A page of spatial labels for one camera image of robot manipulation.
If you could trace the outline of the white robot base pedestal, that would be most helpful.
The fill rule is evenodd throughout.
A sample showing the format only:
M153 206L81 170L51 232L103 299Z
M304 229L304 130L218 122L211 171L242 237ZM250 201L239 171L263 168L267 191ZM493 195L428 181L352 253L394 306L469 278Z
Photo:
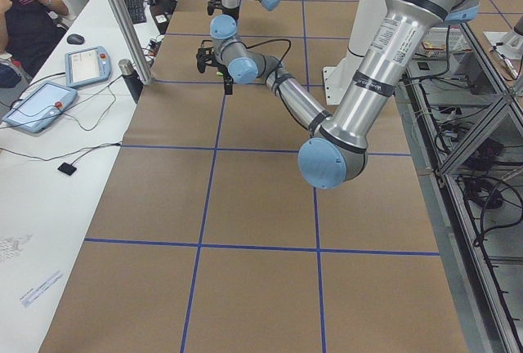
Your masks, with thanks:
M386 13L385 0L359 0L346 55L337 65L323 68L324 94L328 105L341 103Z

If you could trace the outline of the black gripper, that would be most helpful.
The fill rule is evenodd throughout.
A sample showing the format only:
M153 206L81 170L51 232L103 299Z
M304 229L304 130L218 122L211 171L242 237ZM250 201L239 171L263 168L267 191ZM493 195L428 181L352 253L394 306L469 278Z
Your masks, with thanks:
M224 15L228 15L232 17L235 22L239 20L239 12L240 12L240 6L236 7L226 7L225 5L222 5L222 13Z
M223 86L224 86L224 93L226 95L232 95L233 94L233 86L234 86L234 79L231 77L229 70L227 69L226 65L219 64L218 69L221 70L224 73L223 78Z

